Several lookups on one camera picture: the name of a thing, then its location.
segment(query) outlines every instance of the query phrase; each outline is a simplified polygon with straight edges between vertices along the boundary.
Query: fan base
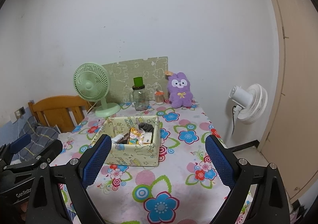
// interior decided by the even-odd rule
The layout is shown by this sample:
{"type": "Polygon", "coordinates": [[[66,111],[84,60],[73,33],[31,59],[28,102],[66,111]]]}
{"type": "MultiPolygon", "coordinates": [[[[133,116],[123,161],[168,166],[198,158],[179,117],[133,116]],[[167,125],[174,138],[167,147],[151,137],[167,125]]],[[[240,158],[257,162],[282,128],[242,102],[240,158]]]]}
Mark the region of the fan base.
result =
{"type": "Polygon", "coordinates": [[[107,117],[117,113],[120,110],[120,106],[116,103],[107,103],[107,109],[103,109],[101,106],[95,110],[97,117],[107,117]]]}

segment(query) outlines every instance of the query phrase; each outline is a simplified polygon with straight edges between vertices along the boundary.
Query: black power cord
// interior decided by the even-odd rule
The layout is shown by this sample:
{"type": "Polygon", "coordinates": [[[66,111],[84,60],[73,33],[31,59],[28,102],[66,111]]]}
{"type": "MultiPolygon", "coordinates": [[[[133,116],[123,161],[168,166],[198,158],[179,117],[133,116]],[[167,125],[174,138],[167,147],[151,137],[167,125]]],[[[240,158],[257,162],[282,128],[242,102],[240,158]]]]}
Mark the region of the black power cord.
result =
{"type": "Polygon", "coordinates": [[[232,107],[232,118],[233,118],[233,131],[232,131],[232,135],[233,135],[233,133],[234,133],[234,108],[235,108],[236,106],[233,106],[232,107]]]}

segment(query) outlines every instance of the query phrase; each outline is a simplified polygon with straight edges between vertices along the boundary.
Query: glass mug jar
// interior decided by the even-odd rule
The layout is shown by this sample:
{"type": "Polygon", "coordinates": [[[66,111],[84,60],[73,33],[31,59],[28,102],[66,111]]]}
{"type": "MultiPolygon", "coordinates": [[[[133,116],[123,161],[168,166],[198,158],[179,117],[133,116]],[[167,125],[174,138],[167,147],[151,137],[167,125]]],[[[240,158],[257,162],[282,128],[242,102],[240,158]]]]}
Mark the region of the glass mug jar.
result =
{"type": "Polygon", "coordinates": [[[145,85],[133,86],[133,91],[129,94],[129,100],[137,111],[147,110],[149,103],[145,85]]]}

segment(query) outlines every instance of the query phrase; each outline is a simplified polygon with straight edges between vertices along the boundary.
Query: plush toy ear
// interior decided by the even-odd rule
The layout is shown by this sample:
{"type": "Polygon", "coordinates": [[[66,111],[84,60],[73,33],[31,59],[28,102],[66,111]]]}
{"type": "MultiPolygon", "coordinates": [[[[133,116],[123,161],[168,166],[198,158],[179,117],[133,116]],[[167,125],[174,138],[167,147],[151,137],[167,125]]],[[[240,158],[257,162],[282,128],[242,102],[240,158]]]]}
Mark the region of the plush toy ear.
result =
{"type": "Polygon", "coordinates": [[[180,78],[180,79],[186,79],[187,78],[187,76],[185,76],[184,73],[178,73],[177,75],[178,75],[178,78],[180,78]]]}
{"type": "Polygon", "coordinates": [[[168,77],[168,80],[172,81],[173,79],[176,79],[176,78],[178,78],[178,76],[177,76],[177,74],[174,73],[172,76],[168,77]]]}

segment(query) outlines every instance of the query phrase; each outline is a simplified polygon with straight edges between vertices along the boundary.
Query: beige door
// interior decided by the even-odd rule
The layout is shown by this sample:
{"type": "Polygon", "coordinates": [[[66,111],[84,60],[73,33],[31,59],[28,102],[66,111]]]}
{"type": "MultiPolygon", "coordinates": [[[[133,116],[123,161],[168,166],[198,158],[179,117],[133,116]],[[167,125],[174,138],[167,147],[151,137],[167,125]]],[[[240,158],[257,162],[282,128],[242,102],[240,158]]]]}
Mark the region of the beige door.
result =
{"type": "Polygon", "coordinates": [[[318,13],[310,0],[276,1],[285,70],[278,110],[261,152],[278,165],[293,202],[317,179],[318,13]]]}

